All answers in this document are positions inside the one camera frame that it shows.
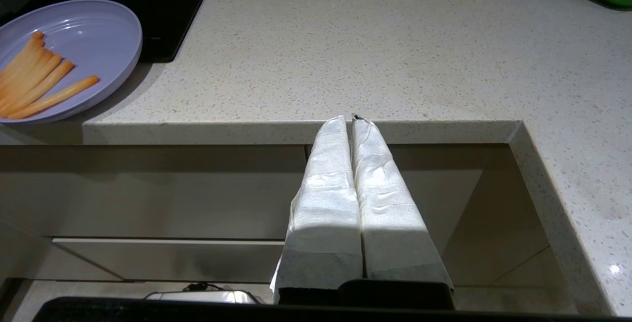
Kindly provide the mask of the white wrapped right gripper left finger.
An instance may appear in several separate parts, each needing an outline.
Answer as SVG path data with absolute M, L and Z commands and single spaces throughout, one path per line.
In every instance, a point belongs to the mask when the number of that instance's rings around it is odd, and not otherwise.
M 337 289 L 362 275 L 359 203 L 346 119 L 338 116 L 327 120 L 315 137 L 291 201 L 271 290 Z

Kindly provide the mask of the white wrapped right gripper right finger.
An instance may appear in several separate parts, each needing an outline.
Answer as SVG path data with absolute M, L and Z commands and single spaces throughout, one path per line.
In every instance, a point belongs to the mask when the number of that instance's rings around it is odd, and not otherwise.
M 365 272 L 372 280 L 454 285 L 376 124 L 352 125 L 352 165 Z

